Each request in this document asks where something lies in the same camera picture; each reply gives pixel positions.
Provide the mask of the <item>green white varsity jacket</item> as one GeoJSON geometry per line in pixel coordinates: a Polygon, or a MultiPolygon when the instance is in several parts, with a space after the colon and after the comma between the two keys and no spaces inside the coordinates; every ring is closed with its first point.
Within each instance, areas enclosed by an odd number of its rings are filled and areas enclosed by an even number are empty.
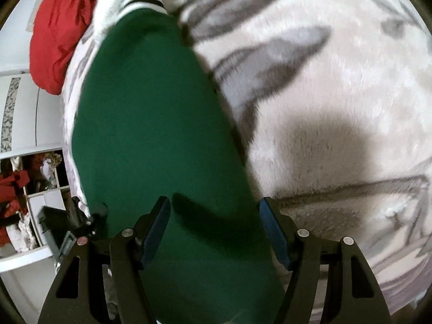
{"type": "Polygon", "coordinates": [[[162,0],[119,0],[83,83],[72,156],[119,232],[166,196],[141,274],[161,323],[271,323],[284,297],[225,113],[162,0]]]}

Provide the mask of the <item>red clothes in wardrobe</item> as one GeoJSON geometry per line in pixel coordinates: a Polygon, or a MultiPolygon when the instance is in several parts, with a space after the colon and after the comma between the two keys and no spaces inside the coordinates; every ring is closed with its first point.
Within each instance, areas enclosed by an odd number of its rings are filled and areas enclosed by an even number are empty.
{"type": "Polygon", "coordinates": [[[1,160],[1,247],[11,244],[6,228],[27,220],[29,210],[24,188],[41,177],[32,167],[15,170],[10,158],[1,160]]]}

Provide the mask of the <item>black device beside bed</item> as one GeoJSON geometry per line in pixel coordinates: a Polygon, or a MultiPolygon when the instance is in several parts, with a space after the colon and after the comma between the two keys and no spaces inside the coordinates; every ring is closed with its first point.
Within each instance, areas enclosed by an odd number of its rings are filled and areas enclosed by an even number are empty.
{"type": "Polygon", "coordinates": [[[72,197],[72,204],[65,210],[43,206],[38,214],[42,234],[57,264],[63,262],[80,237],[91,241],[107,237],[108,206],[105,203],[96,205],[89,216],[80,209],[81,206],[85,206],[82,201],[72,197]]]}

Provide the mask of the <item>white small drawer unit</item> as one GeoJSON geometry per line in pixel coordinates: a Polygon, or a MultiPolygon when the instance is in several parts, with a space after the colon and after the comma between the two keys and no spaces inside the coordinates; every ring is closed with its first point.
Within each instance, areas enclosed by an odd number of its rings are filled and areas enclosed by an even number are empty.
{"type": "Polygon", "coordinates": [[[48,190],[37,194],[29,195],[28,197],[29,211],[32,214],[34,222],[34,230],[36,232],[37,240],[43,247],[47,244],[46,238],[43,235],[42,225],[39,223],[38,215],[44,206],[65,211],[65,203],[62,197],[62,191],[59,189],[48,190]]]}

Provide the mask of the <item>white wardrobe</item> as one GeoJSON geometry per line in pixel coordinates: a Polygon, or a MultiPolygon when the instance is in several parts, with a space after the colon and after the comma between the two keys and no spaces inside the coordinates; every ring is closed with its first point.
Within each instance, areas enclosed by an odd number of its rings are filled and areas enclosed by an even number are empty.
{"type": "Polygon", "coordinates": [[[52,251],[37,215],[64,209],[68,183],[49,156],[62,152],[61,98],[35,84],[29,47],[42,0],[15,0],[1,27],[1,167],[12,197],[1,193],[1,307],[18,323],[37,323],[55,277],[52,251]]]}

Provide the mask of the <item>white grey floral blanket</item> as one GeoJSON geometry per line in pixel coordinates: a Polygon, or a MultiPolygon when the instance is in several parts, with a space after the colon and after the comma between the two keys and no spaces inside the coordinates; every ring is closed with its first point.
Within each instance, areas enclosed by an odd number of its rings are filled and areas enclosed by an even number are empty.
{"type": "Polygon", "coordinates": [[[255,193],[352,233],[396,323],[431,285],[431,33],[410,0],[165,0],[240,131],[255,193]]]}

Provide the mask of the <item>red garment on bed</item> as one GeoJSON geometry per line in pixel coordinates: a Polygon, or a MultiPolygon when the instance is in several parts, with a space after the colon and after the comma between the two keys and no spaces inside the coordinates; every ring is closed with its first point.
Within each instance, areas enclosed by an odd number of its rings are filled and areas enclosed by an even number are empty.
{"type": "Polygon", "coordinates": [[[97,0],[42,0],[29,48],[35,84],[59,95],[75,48],[91,24],[97,0]]]}

